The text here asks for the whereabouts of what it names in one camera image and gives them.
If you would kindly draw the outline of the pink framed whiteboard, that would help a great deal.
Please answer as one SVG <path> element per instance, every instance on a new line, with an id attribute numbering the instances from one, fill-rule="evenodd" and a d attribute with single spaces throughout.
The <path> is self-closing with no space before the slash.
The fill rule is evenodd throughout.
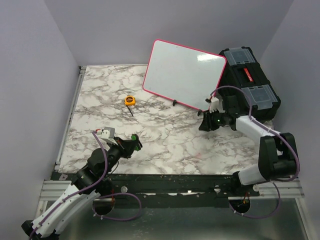
<path id="1" fill-rule="evenodd" d="M 157 39 L 154 41 L 142 88 L 184 106 L 206 111 L 206 99 L 219 85 L 224 56 Z"/>

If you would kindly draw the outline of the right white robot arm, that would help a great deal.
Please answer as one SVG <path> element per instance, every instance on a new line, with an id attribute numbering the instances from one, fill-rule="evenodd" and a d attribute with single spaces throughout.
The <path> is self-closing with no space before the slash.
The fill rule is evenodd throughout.
<path id="1" fill-rule="evenodd" d="M 239 115 L 229 111 L 220 112 L 219 99 L 208 97 L 209 109 L 203 112 L 200 131 L 210 132 L 220 127 L 230 127 L 234 131 L 258 143 L 257 163 L 244 170 L 233 173 L 230 191 L 241 196 L 249 185 L 268 181 L 289 181 L 296 177 L 300 169 L 295 138 L 291 133 L 280 133 L 257 121 L 250 115 Z"/>

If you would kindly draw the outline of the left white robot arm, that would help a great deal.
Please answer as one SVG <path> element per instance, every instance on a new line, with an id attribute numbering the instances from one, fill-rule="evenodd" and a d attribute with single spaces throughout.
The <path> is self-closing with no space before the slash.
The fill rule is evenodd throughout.
<path id="1" fill-rule="evenodd" d="M 119 159 L 131 158 L 133 152 L 143 147 L 139 137 L 133 134 L 129 140 L 114 138 L 109 149 L 103 146 L 95 149 L 67 186 L 62 195 L 44 213 L 34 220 L 26 220 L 22 229 L 31 240 L 57 240 L 70 220 L 88 203 L 95 199 L 114 199 L 114 191 L 109 179 L 110 171 Z"/>

